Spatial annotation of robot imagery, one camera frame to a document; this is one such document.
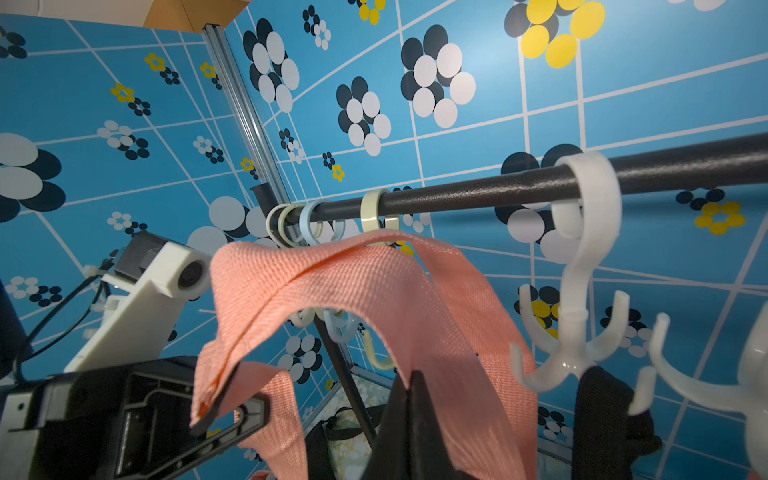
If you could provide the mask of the black sling bag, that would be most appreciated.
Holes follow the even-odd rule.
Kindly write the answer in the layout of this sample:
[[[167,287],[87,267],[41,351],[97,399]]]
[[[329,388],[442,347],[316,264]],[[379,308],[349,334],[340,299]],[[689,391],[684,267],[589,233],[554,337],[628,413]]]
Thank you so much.
[[[308,478],[361,479],[372,448],[350,407],[319,421],[305,436]]]
[[[599,366],[583,374],[575,404],[573,479],[631,479],[633,463],[662,448],[651,413],[629,413],[633,397],[632,388]]]

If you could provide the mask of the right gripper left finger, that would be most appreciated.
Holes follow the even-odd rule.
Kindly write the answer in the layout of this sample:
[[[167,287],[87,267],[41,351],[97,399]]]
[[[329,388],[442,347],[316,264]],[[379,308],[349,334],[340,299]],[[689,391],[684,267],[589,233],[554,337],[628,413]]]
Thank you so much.
[[[419,371],[411,374],[409,385],[395,379],[379,424],[363,480],[416,479],[416,463],[411,445],[412,387],[418,385]]]

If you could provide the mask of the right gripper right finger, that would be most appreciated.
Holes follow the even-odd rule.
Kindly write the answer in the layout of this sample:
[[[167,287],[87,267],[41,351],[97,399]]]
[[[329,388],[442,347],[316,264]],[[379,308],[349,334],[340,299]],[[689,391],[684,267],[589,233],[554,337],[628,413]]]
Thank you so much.
[[[420,371],[413,372],[413,478],[472,479],[450,460],[425,376]]]

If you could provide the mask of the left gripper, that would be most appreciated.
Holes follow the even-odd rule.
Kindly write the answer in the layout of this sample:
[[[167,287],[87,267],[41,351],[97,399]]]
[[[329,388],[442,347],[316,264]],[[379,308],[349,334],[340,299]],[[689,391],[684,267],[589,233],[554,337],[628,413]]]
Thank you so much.
[[[269,422],[256,394],[190,425],[194,356],[51,375],[1,389],[4,479],[179,479]]]

